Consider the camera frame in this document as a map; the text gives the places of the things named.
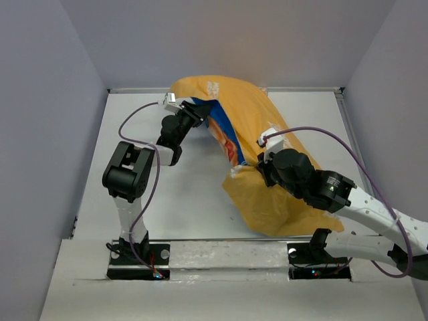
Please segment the yellow blue pillowcase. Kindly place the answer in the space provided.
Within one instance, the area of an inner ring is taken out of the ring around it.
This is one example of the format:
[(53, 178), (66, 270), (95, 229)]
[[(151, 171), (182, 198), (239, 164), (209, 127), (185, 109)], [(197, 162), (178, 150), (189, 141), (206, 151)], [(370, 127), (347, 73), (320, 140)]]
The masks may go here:
[(270, 237), (310, 235), (317, 228), (343, 231), (336, 216), (310, 207), (278, 185), (265, 185), (256, 169), (262, 152), (257, 140), (268, 129), (281, 131), (288, 125), (262, 89), (208, 75), (181, 78), (170, 90), (177, 98), (212, 106), (207, 128), (231, 165), (222, 187), (249, 229)]

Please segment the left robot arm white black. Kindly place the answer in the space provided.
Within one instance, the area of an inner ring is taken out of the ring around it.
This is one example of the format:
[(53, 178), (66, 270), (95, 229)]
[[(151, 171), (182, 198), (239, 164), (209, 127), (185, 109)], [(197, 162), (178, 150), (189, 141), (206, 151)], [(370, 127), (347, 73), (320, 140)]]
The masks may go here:
[(178, 163), (181, 143), (192, 128), (206, 122), (212, 106), (183, 100), (167, 108), (172, 112), (162, 119), (158, 140), (153, 144), (123, 137), (102, 175), (102, 185), (118, 210), (119, 255), (134, 264), (148, 263), (150, 257), (148, 230), (142, 216), (154, 197), (160, 168)]

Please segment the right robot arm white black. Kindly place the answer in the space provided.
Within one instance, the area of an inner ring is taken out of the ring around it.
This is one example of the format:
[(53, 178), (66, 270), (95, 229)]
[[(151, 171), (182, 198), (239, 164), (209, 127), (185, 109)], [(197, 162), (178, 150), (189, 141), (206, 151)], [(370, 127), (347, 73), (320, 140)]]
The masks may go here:
[(427, 223), (387, 206), (334, 171), (315, 169), (308, 156), (287, 148), (260, 153), (257, 170), (268, 187), (280, 186), (314, 209), (353, 220), (373, 233), (354, 235), (317, 228), (304, 248), (306, 259), (338, 257), (379, 261), (418, 279), (427, 279)]

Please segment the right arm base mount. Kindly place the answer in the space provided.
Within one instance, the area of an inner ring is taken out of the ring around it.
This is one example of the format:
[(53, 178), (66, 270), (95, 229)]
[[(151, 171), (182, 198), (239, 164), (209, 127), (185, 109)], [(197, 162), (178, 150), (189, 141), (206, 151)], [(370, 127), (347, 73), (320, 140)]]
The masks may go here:
[(308, 242), (289, 243), (288, 262), (291, 280), (351, 280), (350, 259), (333, 257), (325, 250), (329, 229), (317, 229)]

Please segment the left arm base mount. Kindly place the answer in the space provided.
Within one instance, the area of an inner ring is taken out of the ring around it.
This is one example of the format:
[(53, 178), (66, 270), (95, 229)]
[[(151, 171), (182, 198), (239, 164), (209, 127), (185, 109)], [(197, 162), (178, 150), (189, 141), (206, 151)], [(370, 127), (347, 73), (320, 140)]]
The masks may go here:
[(141, 248), (135, 244), (134, 249), (144, 264), (125, 242), (106, 243), (106, 248), (110, 252), (106, 277), (110, 280), (166, 281), (170, 279), (171, 247), (167, 243), (151, 243), (144, 254), (139, 253)]

